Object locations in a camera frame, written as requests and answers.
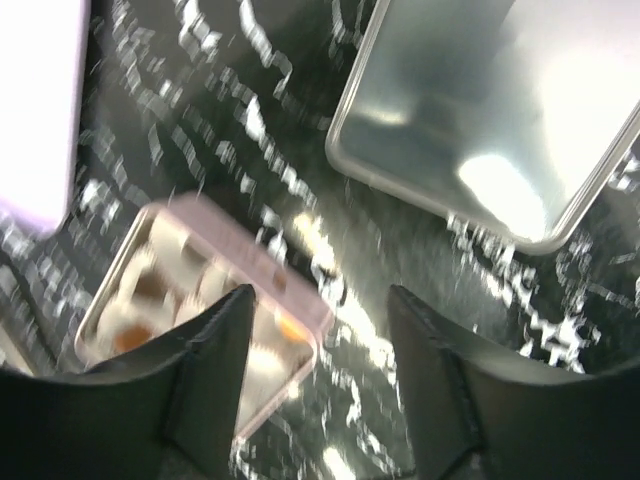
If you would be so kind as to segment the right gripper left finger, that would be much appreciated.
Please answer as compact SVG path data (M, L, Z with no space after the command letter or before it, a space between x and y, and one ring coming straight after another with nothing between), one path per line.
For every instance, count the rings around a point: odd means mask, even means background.
M171 456L225 479L253 322L243 285L81 374L1 373L5 479L155 479Z

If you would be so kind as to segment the orange caramel chocolate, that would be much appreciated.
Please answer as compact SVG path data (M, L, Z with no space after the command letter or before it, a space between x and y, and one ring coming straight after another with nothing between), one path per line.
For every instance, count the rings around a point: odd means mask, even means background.
M282 316L276 324L281 334L291 342L303 342L307 338L305 327L296 319Z

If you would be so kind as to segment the dark chocolate piece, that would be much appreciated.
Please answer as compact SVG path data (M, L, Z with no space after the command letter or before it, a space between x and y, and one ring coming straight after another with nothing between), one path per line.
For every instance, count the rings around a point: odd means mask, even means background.
M118 353L125 353L138 348L153 337L153 332L146 326L133 324L126 326L113 337L113 347Z

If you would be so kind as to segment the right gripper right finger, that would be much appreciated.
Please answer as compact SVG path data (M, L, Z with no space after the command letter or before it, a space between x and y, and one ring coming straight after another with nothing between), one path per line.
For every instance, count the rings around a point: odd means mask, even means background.
M554 368L399 285L387 311L419 478L638 477L637 360L597 375Z

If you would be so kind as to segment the round dark chocolate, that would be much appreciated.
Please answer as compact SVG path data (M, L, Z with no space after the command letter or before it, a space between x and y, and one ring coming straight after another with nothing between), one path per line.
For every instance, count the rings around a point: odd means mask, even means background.
M208 262L208 257L203 255L191 244L185 244L181 250L181 260L189 268L201 270Z

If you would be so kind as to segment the square dark chocolate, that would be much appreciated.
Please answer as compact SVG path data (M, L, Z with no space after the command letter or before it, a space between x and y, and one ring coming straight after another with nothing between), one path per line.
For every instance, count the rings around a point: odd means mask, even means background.
M133 295L150 301L163 301L168 287L164 279L154 272L141 274L136 280Z

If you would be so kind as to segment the silver tin lid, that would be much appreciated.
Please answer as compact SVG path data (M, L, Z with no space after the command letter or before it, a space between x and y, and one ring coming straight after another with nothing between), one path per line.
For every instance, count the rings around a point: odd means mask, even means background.
M639 133L635 1L380 1L329 128L341 173L544 255Z

